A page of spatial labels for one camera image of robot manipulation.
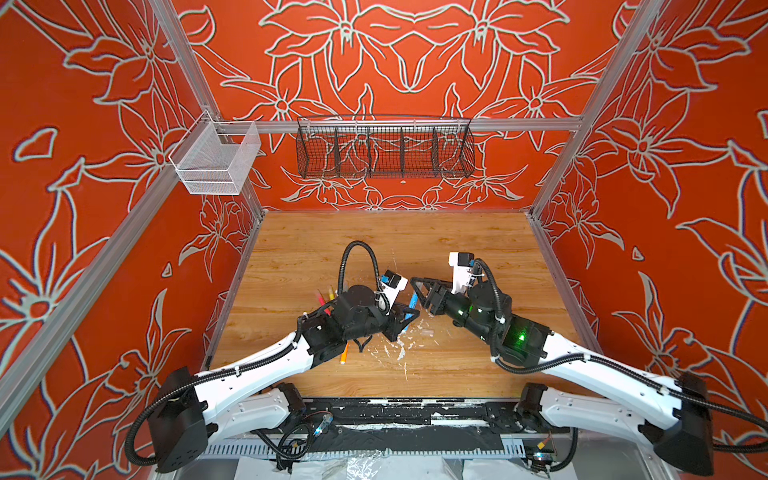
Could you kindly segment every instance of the wire mesh basket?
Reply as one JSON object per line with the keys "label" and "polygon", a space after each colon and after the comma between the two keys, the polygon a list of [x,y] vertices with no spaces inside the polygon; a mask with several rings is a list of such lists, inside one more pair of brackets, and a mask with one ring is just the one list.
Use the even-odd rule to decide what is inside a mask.
{"label": "wire mesh basket", "polygon": [[475,172],[468,118],[301,117],[303,178],[459,178]]}
{"label": "wire mesh basket", "polygon": [[239,194],[261,148],[255,123],[251,122],[240,143],[239,138],[219,134],[219,123],[204,112],[169,155],[191,194]]}

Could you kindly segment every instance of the white mesh basket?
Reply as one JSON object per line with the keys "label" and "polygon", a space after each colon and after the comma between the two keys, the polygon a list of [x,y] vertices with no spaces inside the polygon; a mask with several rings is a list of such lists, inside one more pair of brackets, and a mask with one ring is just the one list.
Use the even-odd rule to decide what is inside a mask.
{"label": "white mesh basket", "polygon": [[251,123],[239,144],[223,143],[228,136],[218,134],[216,126],[217,122],[204,112],[170,156],[191,194],[239,194],[261,148],[255,123]]}

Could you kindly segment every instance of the black wire basket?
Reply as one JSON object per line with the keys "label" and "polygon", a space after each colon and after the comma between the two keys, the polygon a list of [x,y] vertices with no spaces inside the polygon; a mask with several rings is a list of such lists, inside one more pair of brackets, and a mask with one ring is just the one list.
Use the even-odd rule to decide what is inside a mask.
{"label": "black wire basket", "polygon": [[339,115],[298,122],[303,178],[460,178],[475,172],[468,118]]}

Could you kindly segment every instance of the red marker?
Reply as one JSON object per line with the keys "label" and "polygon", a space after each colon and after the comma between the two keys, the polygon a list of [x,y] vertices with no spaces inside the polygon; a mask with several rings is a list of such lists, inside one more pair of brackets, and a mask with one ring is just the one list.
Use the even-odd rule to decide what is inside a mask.
{"label": "red marker", "polygon": [[[320,292],[320,290],[315,290],[315,295],[317,295],[317,301],[320,302],[320,306],[323,306],[326,304],[326,299],[323,298],[323,294]],[[326,313],[331,314],[331,309],[326,308]]]}

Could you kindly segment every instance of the marker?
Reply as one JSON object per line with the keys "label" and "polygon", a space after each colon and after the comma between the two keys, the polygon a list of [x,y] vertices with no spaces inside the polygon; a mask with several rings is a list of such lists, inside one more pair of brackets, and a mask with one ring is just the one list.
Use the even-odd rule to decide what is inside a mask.
{"label": "marker", "polygon": [[[315,290],[315,295],[317,295],[317,301],[320,302],[320,306],[323,306],[326,304],[326,299],[323,298],[323,294],[320,293],[320,290]],[[326,313],[331,314],[331,309],[326,308]]]}
{"label": "marker", "polygon": [[[336,295],[334,295],[333,293],[333,287],[331,286],[328,287],[328,297],[331,300],[334,300],[336,298]],[[349,342],[346,343],[346,345],[344,346],[344,352],[341,354],[341,357],[339,357],[339,363],[341,363],[342,365],[346,363],[346,353],[348,351],[349,351]]]}
{"label": "marker", "polygon": [[339,357],[339,363],[344,365],[346,363],[346,353],[349,351],[349,342],[346,343],[344,346],[344,352],[342,352],[341,357]]}
{"label": "marker", "polygon": [[[411,295],[411,303],[409,303],[408,306],[411,307],[411,308],[415,308],[416,307],[416,302],[418,302],[418,301],[419,301],[419,297],[416,296],[416,292],[414,292],[413,295]],[[408,320],[412,316],[413,316],[413,313],[409,313],[408,316],[406,317],[406,320]],[[406,328],[402,329],[401,333],[407,332],[409,326],[410,325],[408,325]]]}

